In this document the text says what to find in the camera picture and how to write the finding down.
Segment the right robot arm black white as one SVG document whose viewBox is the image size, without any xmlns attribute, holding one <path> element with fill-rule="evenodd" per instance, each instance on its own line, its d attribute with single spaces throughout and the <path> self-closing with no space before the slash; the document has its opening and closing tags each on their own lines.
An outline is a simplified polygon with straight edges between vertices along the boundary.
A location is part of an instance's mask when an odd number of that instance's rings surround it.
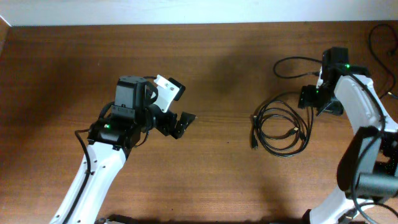
<svg viewBox="0 0 398 224">
<path fill-rule="evenodd" d="M 350 223 L 373 206 L 397 197 L 397 123 L 389 116 L 365 67 L 352 65 L 348 49 L 323 52 L 316 85 L 303 86 L 298 107 L 345 113 L 354 132 L 338 164 L 337 187 L 302 217 L 303 223 Z"/>
</svg>

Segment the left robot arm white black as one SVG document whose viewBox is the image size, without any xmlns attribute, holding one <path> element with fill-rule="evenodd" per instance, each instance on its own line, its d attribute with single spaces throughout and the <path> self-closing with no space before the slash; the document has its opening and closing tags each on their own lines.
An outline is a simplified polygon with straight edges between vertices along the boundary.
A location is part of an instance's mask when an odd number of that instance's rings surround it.
<svg viewBox="0 0 398 224">
<path fill-rule="evenodd" d="M 141 134 L 157 129 L 164 136 L 179 139 L 196 116 L 169 110 L 185 86 L 173 78 L 121 76 L 114 101 L 106 104 L 98 119 L 75 136 L 83 149 L 76 176 L 52 223 L 94 223 L 106 194 L 125 165 L 132 149 L 145 143 Z"/>
</svg>

